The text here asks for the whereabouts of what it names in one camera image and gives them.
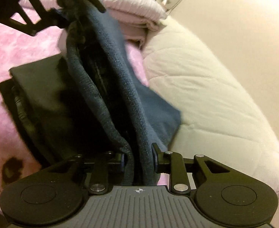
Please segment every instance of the ribbed gray plate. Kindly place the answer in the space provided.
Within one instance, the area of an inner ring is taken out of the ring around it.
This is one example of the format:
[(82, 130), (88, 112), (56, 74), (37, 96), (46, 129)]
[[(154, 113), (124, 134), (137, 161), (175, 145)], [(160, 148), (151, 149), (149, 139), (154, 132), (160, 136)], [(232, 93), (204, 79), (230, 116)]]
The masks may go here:
[(115, 186), (91, 197), (74, 217), (53, 228), (222, 228), (205, 219), (184, 196), (164, 186)]

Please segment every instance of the dark blue fabric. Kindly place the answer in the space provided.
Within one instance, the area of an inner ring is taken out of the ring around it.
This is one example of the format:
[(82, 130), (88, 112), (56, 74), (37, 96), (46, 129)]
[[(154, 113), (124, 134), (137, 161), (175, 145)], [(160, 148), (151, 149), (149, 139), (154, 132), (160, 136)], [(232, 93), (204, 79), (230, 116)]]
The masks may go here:
[(86, 3), (86, 6), (85, 14), (82, 15), (91, 21), (90, 27), (95, 31), (97, 41), (106, 54), (109, 66), (116, 74), (117, 92), (120, 92), (122, 96), (136, 132), (136, 149), (131, 149), (128, 142), (116, 130), (107, 105), (80, 60), (75, 37), (70, 31), (67, 38), (69, 72), (109, 139), (116, 148), (128, 155), (123, 184), (130, 185), (132, 183), (134, 167), (132, 155), (135, 153), (134, 150), (138, 150), (143, 172), (143, 184), (155, 185), (157, 179), (154, 172), (151, 145), (156, 142), (162, 151), (168, 149), (168, 145), (181, 123), (180, 112), (155, 92), (143, 86), (136, 78), (128, 62), (124, 39), (117, 21), (107, 12), (100, 13), (89, 2)]

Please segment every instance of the navy towel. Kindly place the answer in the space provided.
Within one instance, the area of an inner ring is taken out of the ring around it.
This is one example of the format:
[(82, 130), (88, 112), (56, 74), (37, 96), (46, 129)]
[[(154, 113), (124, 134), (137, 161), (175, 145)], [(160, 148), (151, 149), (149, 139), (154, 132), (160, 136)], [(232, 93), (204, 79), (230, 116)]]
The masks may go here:
[[(73, 21), (67, 29), (68, 70), (114, 148), (128, 157), (122, 184), (155, 185), (151, 145), (168, 149), (180, 112), (136, 78), (118, 22), (108, 12), (87, 0), (84, 9), (65, 10)], [(85, 44), (79, 43), (82, 36)]]

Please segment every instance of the black circular pad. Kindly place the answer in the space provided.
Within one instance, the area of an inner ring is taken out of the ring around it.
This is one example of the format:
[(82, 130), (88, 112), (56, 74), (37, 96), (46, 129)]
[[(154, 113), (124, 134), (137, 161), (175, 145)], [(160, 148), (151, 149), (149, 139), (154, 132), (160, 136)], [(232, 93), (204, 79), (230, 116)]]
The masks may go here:
[(275, 192), (255, 179), (244, 182), (206, 181), (196, 191), (197, 207), (222, 226), (256, 227), (268, 222), (278, 205)]
[(23, 226), (58, 223), (77, 212), (82, 203), (82, 190), (77, 184), (62, 179), (42, 183), (21, 179), (8, 185), (0, 196), (5, 216)]
[(45, 184), (27, 187), (21, 193), (21, 198), (30, 204), (44, 204), (53, 200), (55, 196), (55, 188)]
[(256, 193), (245, 186), (229, 186), (222, 190), (222, 198), (232, 205), (246, 206), (256, 200)]

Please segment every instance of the pink blanket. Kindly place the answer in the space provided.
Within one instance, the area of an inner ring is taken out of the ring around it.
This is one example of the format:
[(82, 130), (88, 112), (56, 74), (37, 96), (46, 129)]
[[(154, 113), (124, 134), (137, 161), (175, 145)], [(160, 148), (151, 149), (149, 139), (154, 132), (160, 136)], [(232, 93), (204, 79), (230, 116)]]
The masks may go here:
[[(38, 19), (35, 11), (28, 9), (26, 13), (33, 21)], [(14, 66), (58, 54), (60, 33), (61, 29), (51, 27), (31, 37), (0, 24), (0, 82), (10, 78), (8, 70)], [(126, 50), (137, 77), (148, 86), (140, 50), (131, 42), (126, 42)], [(19, 137), (0, 95), (0, 192), (11, 182), (38, 170), (40, 164)], [(162, 176), (159, 184), (166, 183), (167, 178)]]

